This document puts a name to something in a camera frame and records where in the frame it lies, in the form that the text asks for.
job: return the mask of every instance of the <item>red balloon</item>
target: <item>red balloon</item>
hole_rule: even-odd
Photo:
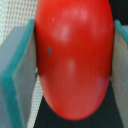
[[[93,114],[107,91],[113,50],[108,0],[40,0],[35,17],[44,98],[68,120]]]

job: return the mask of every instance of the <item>glossy red surface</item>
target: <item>glossy red surface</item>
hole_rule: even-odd
[[[108,0],[40,0],[35,17],[44,97],[69,120],[93,114],[111,72],[113,19]]]

